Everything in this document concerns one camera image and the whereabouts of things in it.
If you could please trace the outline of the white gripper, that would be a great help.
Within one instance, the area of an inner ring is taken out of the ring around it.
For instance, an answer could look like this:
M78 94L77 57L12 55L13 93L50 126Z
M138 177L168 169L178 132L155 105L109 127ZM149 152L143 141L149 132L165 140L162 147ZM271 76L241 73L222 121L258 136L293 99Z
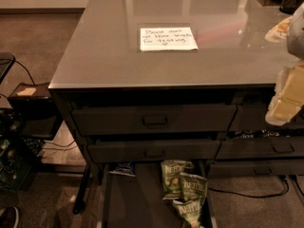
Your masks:
M265 39L272 43L279 43L286 39L292 17L288 17L272 29ZM282 126L301 110L304 105L304 63L293 67L284 67L278 73L275 83L275 96L268 106L265 121L271 125Z

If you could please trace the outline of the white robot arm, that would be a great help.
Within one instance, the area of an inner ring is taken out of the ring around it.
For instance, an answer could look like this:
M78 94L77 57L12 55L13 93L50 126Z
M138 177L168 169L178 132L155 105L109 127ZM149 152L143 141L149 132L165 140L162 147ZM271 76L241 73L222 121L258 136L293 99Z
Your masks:
M285 40L288 52L299 59L294 67L283 67L279 71L275 96L265 115L268 124L282 126L289 123L304 105L304 4L269 30L265 39L273 43Z

